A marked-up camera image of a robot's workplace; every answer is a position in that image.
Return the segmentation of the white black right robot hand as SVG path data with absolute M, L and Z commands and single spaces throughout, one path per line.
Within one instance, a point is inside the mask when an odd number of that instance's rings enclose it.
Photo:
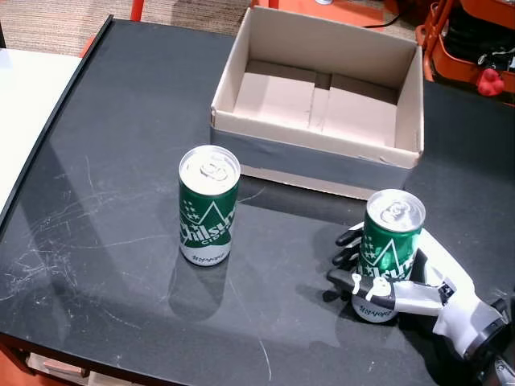
M 433 333 L 447 338 L 467 361 L 495 359 L 509 346 L 510 324 L 501 305 L 476 295 L 473 280 L 427 231 L 418 238 L 422 280 L 402 281 L 332 269 L 328 280 L 349 294 L 356 313 L 368 322 L 386 322 L 398 313 L 434 317 Z

